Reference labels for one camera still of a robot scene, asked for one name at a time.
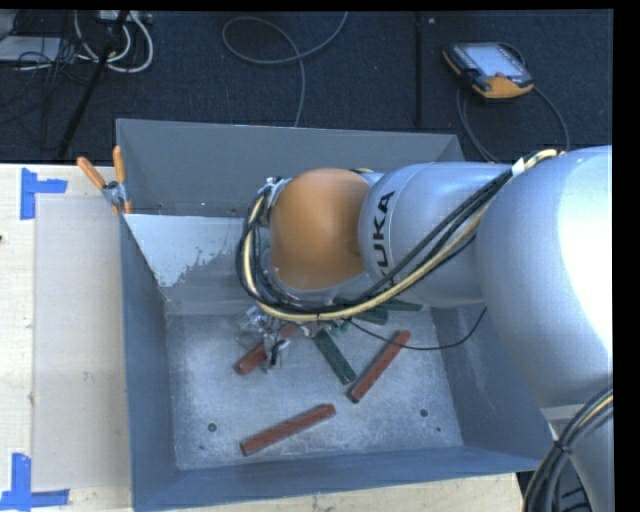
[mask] gray bin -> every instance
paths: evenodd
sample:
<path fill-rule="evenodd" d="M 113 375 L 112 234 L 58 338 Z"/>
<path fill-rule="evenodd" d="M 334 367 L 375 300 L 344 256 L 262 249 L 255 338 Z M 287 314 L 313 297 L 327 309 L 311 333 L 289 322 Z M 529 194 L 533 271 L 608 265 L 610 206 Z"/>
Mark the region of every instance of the gray bin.
<path fill-rule="evenodd" d="M 537 467 L 551 443 L 547 422 L 489 315 L 459 347 L 401 351 L 354 404 L 306 338 L 294 340 L 282 368 L 233 371 L 247 348 L 235 319 L 252 303 L 234 284 L 228 251 L 214 251 L 202 264 L 185 260 L 175 282 L 158 279 L 158 269 L 181 253 L 172 244 L 188 246 L 184 240 L 200 233 L 204 240 L 212 219 L 237 226 L 268 176 L 462 160 L 455 136 L 120 119 L 116 139 L 134 207 L 120 231 L 135 510 Z M 151 234 L 155 242 L 147 243 Z M 163 238 L 166 249 L 158 244 Z M 383 335 L 407 328 L 410 344 L 444 345 L 464 336 L 481 309 L 392 312 L 385 326 L 363 325 Z M 354 329 L 336 344 L 357 373 L 382 348 Z M 334 404 L 334 418 L 242 455 L 239 442 L 248 434 L 326 402 Z"/>

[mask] black cable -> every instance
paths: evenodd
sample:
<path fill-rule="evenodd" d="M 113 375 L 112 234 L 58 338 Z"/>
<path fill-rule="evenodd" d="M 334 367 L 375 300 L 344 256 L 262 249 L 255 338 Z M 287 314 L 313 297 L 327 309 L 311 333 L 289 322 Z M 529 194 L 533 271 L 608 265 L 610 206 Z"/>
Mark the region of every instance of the black cable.
<path fill-rule="evenodd" d="M 327 46 L 331 41 L 333 41 L 338 34 L 342 31 L 342 27 L 344 27 L 345 22 L 347 21 L 347 16 L 349 15 L 349 12 L 345 12 L 342 20 L 340 21 L 340 24 L 338 25 L 338 28 L 334 31 L 334 33 L 328 38 L 326 39 L 324 42 L 322 42 L 321 44 L 319 44 L 318 46 L 307 50 L 305 52 L 300 52 L 298 50 L 298 47 L 296 46 L 295 42 L 293 41 L 293 39 L 291 39 L 291 37 L 289 37 L 289 35 L 282 30 L 280 27 L 278 27 L 277 25 L 271 23 L 270 21 L 264 20 L 262 18 L 257 18 L 254 16 L 239 16 L 237 18 L 233 18 L 229 21 L 227 21 L 224 26 L 222 27 L 222 42 L 224 43 L 224 45 L 226 46 L 227 50 L 229 50 L 231 53 L 233 53 L 236 57 L 238 57 L 239 59 L 242 59 L 246 62 L 250 62 L 252 64 L 259 64 L 259 65 L 279 65 L 279 64 L 288 64 L 291 62 L 297 62 L 299 67 L 300 67 L 300 76 L 301 76 L 301 90 L 300 90 L 300 101 L 298 103 L 298 111 L 296 113 L 296 118 L 295 121 L 293 123 L 294 128 L 298 126 L 298 124 L 300 123 L 300 117 L 302 115 L 302 108 L 304 106 L 304 98 L 305 98 L 305 94 L 306 94 L 306 87 L 307 87 L 307 82 L 306 82 L 306 74 L 305 74 L 305 70 L 304 70 L 304 63 L 303 63 L 303 59 L 305 57 L 308 57 L 310 55 L 313 55 L 317 52 L 319 52 L 321 49 L 323 49 L 325 46 Z M 291 48 L 293 49 L 295 55 L 293 57 L 286 57 L 286 58 L 282 58 L 282 59 L 254 59 L 252 57 L 249 57 L 247 55 L 244 55 L 240 52 L 238 52 L 237 50 L 235 50 L 231 44 L 229 44 L 229 41 L 227 40 L 227 29 L 234 23 L 238 23 L 240 21 L 252 21 L 252 22 L 258 22 L 258 23 L 262 23 L 264 25 L 267 25 L 268 27 L 271 27 L 272 29 L 274 29 L 275 31 L 277 31 L 282 37 L 284 37 L 287 41 L 287 43 L 289 43 L 289 45 L 291 46 Z"/>
<path fill-rule="evenodd" d="M 480 325 L 480 321 L 482 320 L 482 318 L 484 317 L 484 314 L 486 312 L 487 312 L 487 308 L 486 307 L 482 308 L 482 311 L 480 312 L 480 315 L 478 316 L 478 319 L 476 320 L 475 324 L 473 324 L 473 327 L 471 327 L 469 332 L 463 338 L 461 338 L 458 341 L 455 341 L 453 343 L 449 343 L 447 345 L 440 345 L 440 346 L 437 346 L 437 347 L 416 347 L 416 346 L 413 346 L 413 345 L 402 345 L 400 343 L 396 343 L 395 341 L 393 341 L 393 340 L 391 340 L 389 338 L 385 338 L 384 336 L 380 336 L 379 334 L 376 334 L 374 332 L 369 331 L 368 329 L 365 329 L 361 325 L 356 324 L 353 321 L 352 318 L 347 318 L 345 321 L 349 322 L 356 329 L 359 329 L 360 331 L 364 332 L 365 334 L 368 334 L 369 336 L 373 336 L 374 338 L 382 340 L 385 343 L 387 343 L 388 345 L 396 345 L 398 347 L 406 348 L 407 350 L 418 350 L 418 351 L 444 350 L 444 349 L 447 349 L 447 348 L 457 347 L 459 345 L 462 345 L 465 341 L 467 341 L 473 335 L 475 330 L 478 328 L 478 325 Z"/>
<path fill-rule="evenodd" d="M 588 400 L 571 419 L 529 481 L 524 495 L 525 510 L 533 512 L 538 510 L 538 506 L 542 506 L 542 510 L 550 509 L 549 503 L 552 501 L 557 478 L 574 445 L 613 416 L 613 402 L 608 402 L 612 396 L 613 386 L 608 386 Z"/>
<path fill-rule="evenodd" d="M 268 295 L 270 297 L 266 297 L 263 295 L 256 296 L 249 287 L 247 286 L 243 274 L 242 267 L 242 257 L 243 257 L 243 246 L 246 237 L 249 234 L 253 235 L 253 241 L 255 243 L 257 238 L 257 224 L 254 222 L 251 226 L 246 225 L 243 231 L 243 234 L 240 238 L 240 243 L 238 246 L 238 250 L 236 252 L 236 272 L 239 276 L 240 282 L 242 283 L 245 290 L 249 293 L 251 297 L 256 300 L 259 300 L 265 304 L 268 304 L 273 307 L 278 307 L 282 311 L 290 312 L 290 313 L 333 313 L 339 311 L 348 306 L 358 305 L 363 301 L 370 300 L 372 297 L 379 295 L 375 295 L 383 285 L 386 283 L 392 282 L 392 279 L 398 272 L 401 272 L 406 266 L 429 244 L 434 238 L 447 226 L 449 228 L 445 232 L 445 234 L 436 242 L 434 248 L 428 253 L 428 255 L 424 258 L 423 262 L 420 265 L 424 264 L 426 261 L 431 259 L 437 251 L 441 249 L 441 247 L 450 239 L 453 233 L 460 227 L 460 225 L 465 222 L 475 211 L 477 211 L 480 207 L 486 204 L 493 196 L 502 188 L 502 186 L 509 181 L 512 176 L 512 171 L 504 171 L 500 175 L 493 178 L 491 181 L 480 187 L 476 192 L 474 192 L 471 196 L 469 196 L 465 201 L 463 201 L 456 209 L 454 209 L 444 220 L 442 220 L 436 228 L 434 228 L 412 251 L 410 251 L 401 261 L 389 271 L 383 278 L 379 279 L 376 283 L 374 283 L 371 287 L 369 287 L 365 292 L 360 294 L 357 298 L 350 301 L 336 301 L 332 305 L 323 305 L 319 306 L 317 304 L 309 304 L 305 305 L 299 301 L 293 300 L 293 298 L 280 293 L 278 290 L 274 289 L 269 285 L 267 279 L 257 268 L 257 259 L 259 257 L 258 251 L 255 249 L 255 245 L 252 251 L 252 276 L 254 277 L 254 283 L 256 284 L 256 288 L 266 289 L 268 291 Z M 256 198 L 252 205 L 249 208 L 249 211 L 253 210 L 254 205 L 256 204 Z M 264 205 L 263 209 L 256 215 L 256 219 L 260 218 L 264 213 Z M 469 243 L 471 243 L 471 239 L 468 240 L 465 245 L 458 250 L 456 250 L 455 254 L 449 255 L 445 260 L 440 262 L 437 267 L 443 265 L 445 262 L 449 261 L 454 255 L 460 253 Z"/>
<path fill-rule="evenodd" d="M 82 45 L 85 43 L 85 39 L 78 38 L 75 33 L 71 13 L 65 17 L 65 29 L 62 39 L 65 44 L 62 47 L 63 50 L 61 50 L 60 55 L 58 55 L 58 58 L 56 59 L 59 71 L 69 80 L 78 85 L 88 85 L 88 78 L 81 77 L 68 69 L 71 67 L 71 63 L 75 62 L 76 58 L 80 55 Z"/>
<path fill-rule="evenodd" d="M 9 112 L 10 117 L 0 120 L 0 123 L 6 123 L 9 121 L 17 122 L 21 128 L 24 130 L 28 138 L 34 143 L 34 145 L 38 146 L 41 151 L 52 151 L 57 149 L 60 146 L 60 143 L 55 145 L 47 145 L 44 142 L 46 138 L 46 128 L 47 128 L 47 112 L 49 108 L 49 103 L 52 100 L 54 94 L 60 89 L 63 85 L 62 82 L 57 80 L 59 74 L 64 75 L 67 78 L 75 81 L 76 83 L 80 83 L 81 85 L 85 85 L 87 83 L 86 80 L 77 77 L 75 74 L 71 73 L 66 68 L 69 66 L 70 62 L 73 60 L 75 54 L 77 53 L 77 49 L 74 48 L 74 45 L 67 41 L 67 32 L 68 32 L 68 21 L 69 17 L 65 16 L 65 26 L 63 26 L 61 33 L 61 43 L 58 48 L 58 53 L 54 59 L 49 58 L 43 52 L 38 51 L 26 51 L 23 52 L 15 61 L 15 63 L 11 63 L 16 70 L 21 73 L 30 73 L 26 83 L 22 86 L 22 88 L 15 93 L 11 98 L 6 98 L 2 95 L 0 91 L 0 105 L 3 105 L 5 109 Z M 33 62 L 24 63 L 23 60 L 31 57 L 37 56 L 41 57 L 39 60 L 39 64 L 34 65 Z M 36 76 L 40 75 L 41 70 L 47 68 L 47 73 L 44 76 L 44 80 L 42 82 L 43 89 L 41 91 L 41 97 L 39 100 L 32 102 L 31 104 L 27 104 L 26 107 L 21 109 L 20 111 L 16 111 L 12 108 L 12 104 L 17 102 L 18 100 L 23 99 L 23 96 L 26 95 L 30 90 L 32 90 L 32 83 Z M 26 115 L 30 114 L 36 109 L 42 109 L 41 112 L 41 132 L 40 137 L 37 137 L 31 132 L 31 129 L 27 126 L 27 124 L 22 120 Z"/>
<path fill-rule="evenodd" d="M 522 55 L 522 53 L 513 45 L 509 44 L 509 43 L 505 43 L 505 42 L 499 42 L 498 44 L 507 47 L 509 50 L 511 50 L 512 53 L 515 53 L 515 57 L 520 61 L 520 63 L 525 66 L 526 62 L 525 59 Z M 471 143 L 474 145 L 474 147 L 476 148 L 476 150 L 480 153 L 480 155 L 487 160 L 488 162 L 499 162 L 499 159 L 496 158 L 492 153 L 490 153 L 478 140 L 478 138 L 476 137 L 475 133 L 473 132 L 473 129 L 471 128 L 471 124 L 469 123 L 469 119 L 467 116 L 467 108 L 469 105 L 469 99 L 473 96 L 473 92 L 469 89 L 468 90 L 468 94 L 463 98 L 462 97 L 462 92 L 465 88 L 463 86 L 461 86 L 458 89 L 458 93 L 456 95 L 456 106 L 458 109 L 458 115 L 460 117 L 460 120 L 462 122 L 462 126 L 464 127 L 465 131 L 467 132 L 467 135 L 469 137 L 469 139 L 471 139 Z M 565 139 L 565 151 L 569 151 L 570 147 L 571 147 L 571 140 L 569 137 L 569 129 L 567 128 L 567 124 L 564 121 L 564 118 L 562 117 L 562 114 L 560 113 L 560 111 L 556 108 L 556 106 L 551 102 L 551 100 L 540 90 L 540 88 L 536 85 L 533 87 L 532 92 L 535 92 L 538 96 L 540 96 L 540 98 L 542 98 L 542 100 L 549 106 L 549 108 L 551 109 L 551 111 L 553 112 L 553 114 L 555 115 L 555 117 L 558 119 L 560 126 L 562 128 L 562 132 L 564 135 L 564 139 Z"/>
<path fill-rule="evenodd" d="M 563 508 L 561 512 L 573 512 L 574 510 L 579 510 L 581 508 L 586 508 L 588 511 L 591 511 L 591 505 L 583 501 L 582 503 L 576 503 L 570 507 Z"/>
<path fill-rule="evenodd" d="M 571 491 L 567 491 L 565 492 L 562 496 L 560 496 L 562 499 L 566 499 L 569 496 L 573 496 L 574 494 L 577 494 L 581 492 L 582 494 L 584 494 L 586 496 L 586 491 L 584 490 L 584 487 L 576 487 L 575 489 L 571 490 Z"/>
<path fill-rule="evenodd" d="M 473 242 L 475 239 L 476 239 L 476 234 L 474 233 L 462 245 L 460 245 L 460 247 L 458 247 L 455 251 L 453 251 L 446 258 L 444 258 L 440 263 L 438 263 L 435 267 L 433 267 L 433 270 L 436 270 L 436 269 L 440 268 L 442 265 L 447 263 L 449 260 L 452 260 L 453 258 L 455 258 L 458 254 L 460 254 L 462 251 L 464 251 L 469 245 L 471 245 L 471 242 Z"/>
<path fill-rule="evenodd" d="M 558 484 L 556 485 L 555 489 L 553 490 L 553 503 L 551 504 L 551 512 L 561 512 L 559 507 L 560 507 L 560 483 L 562 480 L 562 475 L 560 475 L 558 477 Z"/>
<path fill-rule="evenodd" d="M 67 152 L 67 149 L 69 149 L 71 140 L 73 139 L 73 136 L 75 135 L 78 125 L 80 124 L 80 120 L 82 119 L 84 111 L 87 105 L 89 104 L 91 97 L 93 96 L 93 92 L 96 86 L 98 85 L 100 76 L 102 75 L 104 69 L 107 66 L 107 60 L 109 59 L 109 55 L 115 46 L 115 41 L 120 35 L 120 32 L 122 31 L 122 27 L 124 26 L 124 23 L 128 16 L 129 16 L 128 9 L 120 10 L 118 12 L 118 17 L 116 19 L 116 22 L 113 26 L 113 30 L 111 29 L 110 26 L 106 30 L 107 40 L 105 42 L 104 47 L 102 48 L 102 54 L 100 55 L 100 60 L 98 61 L 98 64 L 96 65 L 96 69 L 91 75 L 91 78 L 89 80 L 89 84 L 87 85 L 87 88 L 85 89 L 85 92 L 82 95 L 80 102 L 76 106 L 76 109 L 73 112 L 71 120 L 67 125 L 67 129 L 65 130 L 64 135 L 62 136 L 62 141 L 60 143 L 60 148 L 58 150 L 58 155 L 57 155 L 59 160 L 62 160 L 64 158 Z"/>
<path fill-rule="evenodd" d="M 413 19 L 416 46 L 416 128 L 422 129 L 422 11 L 416 11 Z"/>
<path fill-rule="evenodd" d="M 276 365 L 276 363 L 278 362 L 278 354 L 280 353 L 280 347 L 282 347 L 282 345 L 284 345 L 286 342 L 287 340 L 284 340 L 284 339 L 280 339 L 275 342 L 275 344 L 273 345 L 273 348 L 271 349 L 271 360 L 269 361 L 270 366 Z"/>
<path fill-rule="evenodd" d="M 423 238 L 420 243 L 418 243 L 400 262 L 387 274 L 376 281 L 372 286 L 370 286 L 365 292 L 363 292 L 359 300 L 364 300 L 367 297 L 373 295 L 377 290 L 379 290 L 382 286 L 387 283 L 390 283 L 391 280 L 401 272 L 406 266 L 429 244 L 433 239 L 451 222 L 453 222 L 458 216 L 464 214 L 464 212 L 473 205 L 476 201 L 481 201 L 483 198 L 488 200 L 488 197 L 493 197 L 495 193 L 502 188 L 502 186 L 509 181 L 511 178 L 511 171 L 505 171 L 500 174 L 496 178 L 492 179 L 487 184 L 483 185 L 476 192 L 474 192 L 471 196 L 469 196 L 465 201 L 463 201 L 460 205 L 458 205 L 455 210 L 453 210 L 447 217 L 445 217 L 425 238 Z"/>

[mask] robotic arm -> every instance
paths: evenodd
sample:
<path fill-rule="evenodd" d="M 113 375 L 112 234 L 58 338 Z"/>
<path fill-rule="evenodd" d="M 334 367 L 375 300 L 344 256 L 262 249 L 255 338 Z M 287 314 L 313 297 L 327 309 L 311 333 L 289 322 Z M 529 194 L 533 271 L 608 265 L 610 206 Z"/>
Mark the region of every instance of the robotic arm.
<path fill-rule="evenodd" d="M 611 229 L 610 146 L 514 165 L 314 169 L 260 190 L 238 274 L 265 314 L 298 323 L 392 298 L 484 303 L 558 439 L 549 461 L 570 456 L 604 512 L 614 502 Z M 554 478 L 549 461 L 539 478 Z M 538 479 L 525 507 L 539 491 Z"/>

